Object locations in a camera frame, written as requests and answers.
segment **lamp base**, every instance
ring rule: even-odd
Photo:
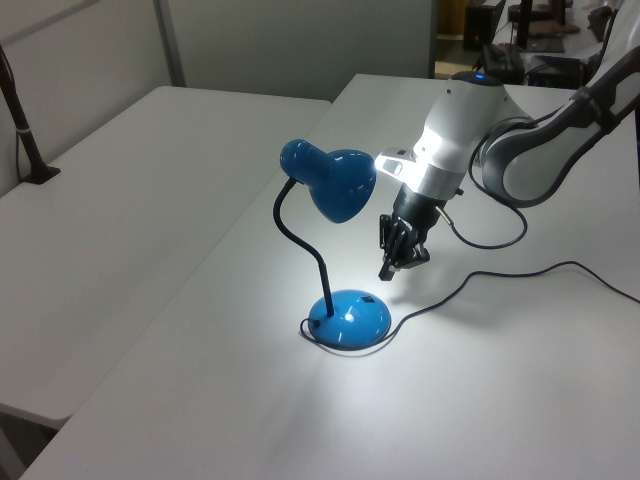
[[[327,316],[324,298],[309,312],[309,331],[321,345],[338,350],[357,350],[378,343],[391,327],[387,306],[375,295],[361,290],[331,294],[335,314]]]

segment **blue lamp shade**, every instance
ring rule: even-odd
[[[292,140],[284,146],[280,166],[309,188],[313,203],[334,223],[357,215],[376,184],[370,155],[358,150],[325,153],[305,140]]]

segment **light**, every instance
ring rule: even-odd
[[[356,216],[376,184],[371,156],[357,150],[325,153],[305,140],[293,140],[284,146],[280,166],[309,188],[313,203],[334,223]]]
[[[332,292],[320,253],[289,231],[280,217],[287,192],[296,183],[302,183],[329,220],[341,223],[351,219],[373,192],[376,181],[373,159],[357,150],[325,153],[304,140],[293,140],[282,149],[280,166],[290,178],[275,202],[273,218],[289,240],[313,255],[320,270],[324,298],[311,307],[307,317],[311,335],[319,344],[339,350],[377,345],[391,326],[391,314],[384,302],[361,290]]]

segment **wall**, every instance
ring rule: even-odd
[[[150,0],[100,0],[3,48],[47,163],[170,83]],[[0,195],[17,184],[14,149],[13,121],[0,97]],[[24,175],[24,150],[21,157]]]
[[[333,101],[356,73],[433,75],[436,0],[165,0],[189,87]]]

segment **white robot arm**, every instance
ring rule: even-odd
[[[412,152],[388,149],[376,169],[403,185],[393,214],[382,215],[382,280],[429,260],[428,230],[479,152],[484,187],[513,207],[530,207],[558,189],[575,162],[640,107],[640,2],[625,2],[601,65],[586,87],[537,122],[497,80],[474,72],[447,81]]]

